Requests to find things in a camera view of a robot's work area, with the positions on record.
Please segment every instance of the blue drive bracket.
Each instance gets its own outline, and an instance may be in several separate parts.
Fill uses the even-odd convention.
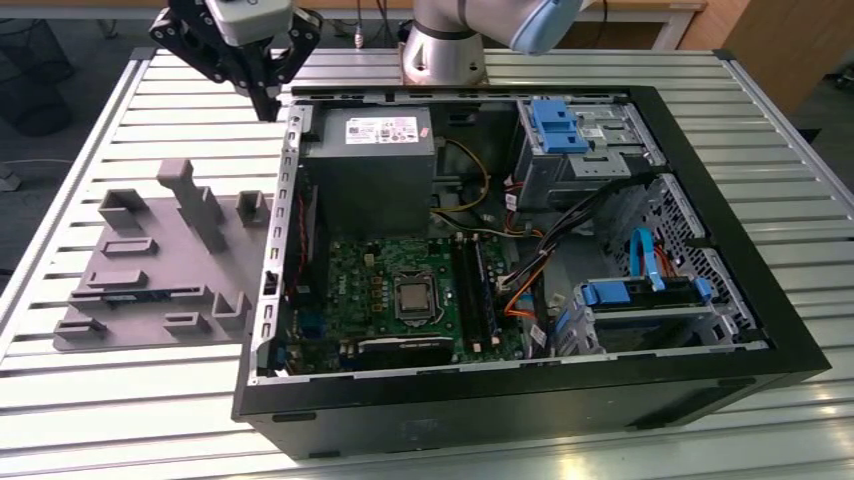
[[[563,100],[531,100],[531,123],[543,137],[543,152],[587,153],[577,118]]]
[[[621,281],[595,282],[584,285],[581,287],[581,297],[587,306],[631,302],[628,290]]]
[[[628,273],[632,277],[645,275],[652,283],[652,291],[664,290],[664,281],[657,272],[657,262],[655,261],[655,246],[652,242],[652,232],[648,228],[637,227],[631,234],[628,244]],[[643,258],[643,270],[640,271],[640,259]]]

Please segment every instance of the wire bundle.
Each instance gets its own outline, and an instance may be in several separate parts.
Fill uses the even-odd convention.
[[[528,274],[527,280],[521,284],[521,287],[516,290],[509,302],[504,306],[504,315],[533,318],[532,312],[515,310],[515,303],[521,297],[524,291],[532,286],[533,281],[540,277],[540,274],[543,273],[543,270],[545,268],[545,262],[548,261],[548,258],[553,253],[555,248],[557,247],[563,235],[565,235],[569,231],[572,231],[573,228],[576,228],[592,218],[596,208],[611,194],[616,193],[624,188],[651,182],[655,177],[655,173],[641,173],[633,177],[609,182],[601,188],[599,188],[599,190],[584,197],[584,199],[563,213],[557,221],[553,223],[553,225],[543,235],[543,238],[536,245],[532,258],[527,262],[520,264],[519,267],[509,272],[509,274],[501,281],[501,285],[511,285],[525,274]]]

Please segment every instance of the yellow wire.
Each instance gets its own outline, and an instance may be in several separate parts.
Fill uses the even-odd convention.
[[[471,150],[468,150],[468,147],[465,147],[465,145],[462,145],[456,140],[452,140],[449,138],[446,138],[444,141],[445,141],[445,143],[450,143],[450,144],[456,145],[458,147],[458,149],[462,152],[465,152],[465,155],[468,155],[468,157],[477,164],[477,168],[480,168],[480,173],[483,174],[483,191],[480,192],[480,197],[477,197],[477,199],[473,202],[466,203],[465,205],[460,205],[457,207],[433,208],[429,211],[430,212],[461,212],[464,210],[468,210],[475,205],[477,205],[483,201],[483,199],[485,198],[487,194],[489,193],[489,174],[487,173],[485,167],[483,166],[483,161],[473,154],[473,152]]]

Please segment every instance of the black cable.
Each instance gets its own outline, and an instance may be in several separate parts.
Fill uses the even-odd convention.
[[[533,342],[535,348],[531,357],[547,358],[551,352],[551,337],[553,335],[553,327],[551,317],[548,316],[548,305],[545,303],[545,281],[540,275],[531,283],[531,297],[533,303],[533,316],[536,317],[536,327],[545,334],[545,345]]]
[[[390,26],[388,25],[388,0],[376,0],[376,8],[382,19],[382,46],[385,46],[388,43],[390,43],[390,40],[393,38],[393,34],[390,33]]]
[[[604,12],[601,16],[601,23],[599,24],[599,31],[596,32],[596,38],[592,41],[592,45],[587,48],[596,48],[599,46],[599,41],[601,40],[601,36],[604,35],[604,29],[608,25],[608,0],[601,0],[601,10]]]
[[[611,194],[627,187],[649,183],[656,177],[656,173],[647,172],[629,178],[613,180],[587,195],[587,197],[584,197],[584,199],[563,213],[557,221],[552,224],[536,246],[533,257],[529,258],[527,262],[521,263],[520,266],[507,274],[507,278],[503,282],[504,285],[515,282],[527,272],[533,271],[539,266],[540,261],[548,260],[548,256],[557,246],[560,237],[592,218],[592,214],[597,206],[604,202],[604,200],[607,200]]]

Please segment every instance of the aluminum table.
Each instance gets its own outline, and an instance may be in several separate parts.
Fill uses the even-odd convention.
[[[707,52],[495,50],[487,64],[492,84],[657,87],[832,370],[680,428],[294,463],[229,420],[238,345],[52,348],[108,189],[165,195],[158,159],[176,157],[217,195],[274,188],[284,125],[254,123],[248,99],[176,57],[137,52],[0,300],[0,477],[854,476],[854,202],[737,63]],[[296,84],[397,82],[396,52],[324,50]]]

